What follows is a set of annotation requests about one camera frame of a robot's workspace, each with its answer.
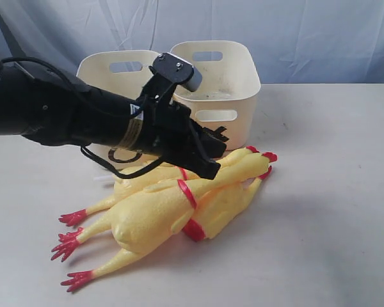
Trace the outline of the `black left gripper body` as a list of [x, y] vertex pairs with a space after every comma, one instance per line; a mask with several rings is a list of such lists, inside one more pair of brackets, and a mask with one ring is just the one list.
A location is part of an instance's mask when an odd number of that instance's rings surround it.
[[127, 149], [165, 159], [196, 153], [198, 133], [190, 114], [190, 108], [171, 97], [143, 95], [130, 100]]

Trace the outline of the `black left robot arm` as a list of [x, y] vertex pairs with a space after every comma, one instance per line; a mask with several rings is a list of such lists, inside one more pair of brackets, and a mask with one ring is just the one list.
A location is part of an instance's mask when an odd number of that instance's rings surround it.
[[213, 179], [220, 169], [217, 158], [227, 148], [225, 129], [199, 125], [190, 108], [173, 99], [177, 86], [196, 91], [201, 73], [168, 52], [159, 54], [149, 69], [152, 77], [133, 100], [37, 58], [0, 59], [0, 136], [20, 135], [44, 146], [76, 145], [115, 175], [115, 163], [91, 152], [90, 145], [128, 150], [137, 159], [154, 156], [128, 178], [167, 162]]

